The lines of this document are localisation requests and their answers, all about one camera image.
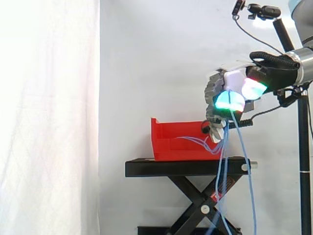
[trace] black table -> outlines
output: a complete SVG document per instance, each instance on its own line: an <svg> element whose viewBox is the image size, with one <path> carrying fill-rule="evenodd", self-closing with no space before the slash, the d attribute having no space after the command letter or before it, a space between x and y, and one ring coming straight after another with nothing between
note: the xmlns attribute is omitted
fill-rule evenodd
<svg viewBox="0 0 313 235"><path fill-rule="evenodd" d="M223 224L221 214L215 208L215 183L219 160L209 161L179 161L156 162L154 159L135 159L125 163L126 177L168 177L192 202L187 210L172 225L171 228L138 227L138 235L205 235L207 228L197 228L197 225L208 218L211 222L217 214L218 221L212 235L228 235ZM215 178L200 192L186 176L213 175ZM226 192L243 176L247 175L247 165L243 157L228 159ZM219 180L219 194L222 195L222 180ZM226 220L233 235L241 235L239 228L235 228Z"/></svg>

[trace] white plastic part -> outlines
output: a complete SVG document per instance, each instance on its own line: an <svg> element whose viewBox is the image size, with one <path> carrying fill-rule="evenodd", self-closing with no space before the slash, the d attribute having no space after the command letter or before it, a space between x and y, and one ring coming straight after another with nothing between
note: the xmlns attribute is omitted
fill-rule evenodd
<svg viewBox="0 0 313 235"><path fill-rule="evenodd" d="M246 69L233 70L224 74L224 90L241 94L241 89L246 78Z"/></svg>
<svg viewBox="0 0 313 235"><path fill-rule="evenodd" d="M248 66L255 66L255 64L249 61L237 60L232 63L221 65L219 69L222 69L224 71L233 71L233 70L244 69Z"/></svg>

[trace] black stand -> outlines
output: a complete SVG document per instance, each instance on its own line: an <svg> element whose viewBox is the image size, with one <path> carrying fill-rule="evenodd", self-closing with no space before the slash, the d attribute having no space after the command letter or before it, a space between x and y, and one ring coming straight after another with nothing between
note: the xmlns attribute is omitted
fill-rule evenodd
<svg viewBox="0 0 313 235"><path fill-rule="evenodd" d="M277 35L285 51L294 50L289 35L281 19L273 22ZM311 185L308 124L308 93L303 91L298 100L299 122L299 162L302 235L311 235Z"/></svg>
<svg viewBox="0 0 313 235"><path fill-rule="evenodd" d="M196 228L207 218L211 222L218 217L216 229L212 235L228 235L216 206L216 177L200 192L186 176L217 175L219 160L155 162L153 159L136 159L125 163L126 177L168 177L192 202L188 209L172 225L171 228L138 227L138 235L205 235L207 228ZM228 160L226 191L247 175L247 165L242 157ZM219 181L219 193L222 195L223 177ZM233 235L241 235L240 229L226 220Z"/></svg>

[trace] bolt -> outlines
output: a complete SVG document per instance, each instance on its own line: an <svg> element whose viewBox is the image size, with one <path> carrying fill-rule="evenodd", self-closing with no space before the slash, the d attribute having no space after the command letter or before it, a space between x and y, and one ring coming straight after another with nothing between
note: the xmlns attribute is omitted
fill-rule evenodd
<svg viewBox="0 0 313 235"><path fill-rule="evenodd" d="M247 166L247 164L243 164L243 165L241 166L241 170L243 170L243 171L248 171L248 166Z"/></svg>
<svg viewBox="0 0 313 235"><path fill-rule="evenodd" d="M201 207L201 212L202 212L203 214L209 214L209 212L210 212L209 206L203 205L203 206Z"/></svg>

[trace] red storage box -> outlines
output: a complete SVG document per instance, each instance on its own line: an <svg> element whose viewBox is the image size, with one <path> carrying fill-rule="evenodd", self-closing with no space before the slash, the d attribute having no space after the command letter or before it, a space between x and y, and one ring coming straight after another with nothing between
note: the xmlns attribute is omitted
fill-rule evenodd
<svg viewBox="0 0 313 235"><path fill-rule="evenodd" d="M190 160L216 160L216 155L206 151L205 148L190 140L178 137L196 137L204 140L207 135L201 131L201 121L159 123L156 118L151 119L151 138L153 153L156 161L190 161ZM211 149L216 144L207 140Z"/></svg>

